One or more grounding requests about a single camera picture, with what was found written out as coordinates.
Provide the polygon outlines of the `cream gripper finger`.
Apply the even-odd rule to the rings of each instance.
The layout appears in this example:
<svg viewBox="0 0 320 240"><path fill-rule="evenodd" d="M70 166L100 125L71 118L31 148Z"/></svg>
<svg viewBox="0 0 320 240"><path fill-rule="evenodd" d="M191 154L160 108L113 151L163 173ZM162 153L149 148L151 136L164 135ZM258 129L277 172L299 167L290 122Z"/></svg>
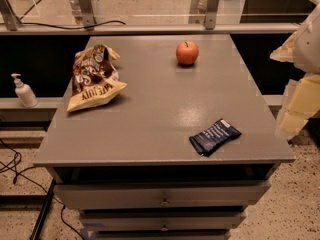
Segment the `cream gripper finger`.
<svg viewBox="0 0 320 240"><path fill-rule="evenodd" d="M270 54L270 58L279 62L294 62L294 42L296 32L292 33L286 41Z"/></svg>
<svg viewBox="0 0 320 240"><path fill-rule="evenodd" d="M319 111L320 75L307 73L299 81L290 79L276 117L275 134L286 140L292 139Z"/></svg>

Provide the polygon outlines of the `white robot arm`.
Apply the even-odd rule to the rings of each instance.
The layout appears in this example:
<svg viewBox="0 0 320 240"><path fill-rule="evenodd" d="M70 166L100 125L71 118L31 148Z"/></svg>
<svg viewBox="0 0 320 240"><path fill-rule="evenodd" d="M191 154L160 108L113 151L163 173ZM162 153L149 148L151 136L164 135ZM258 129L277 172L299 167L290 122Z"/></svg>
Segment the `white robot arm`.
<svg viewBox="0 0 320 240"><path fill-rule="evenodd" d="M320 111L320 5L270 58L291 62L305 73L286 85L276 117L276 134L290 140Z"/></svg>

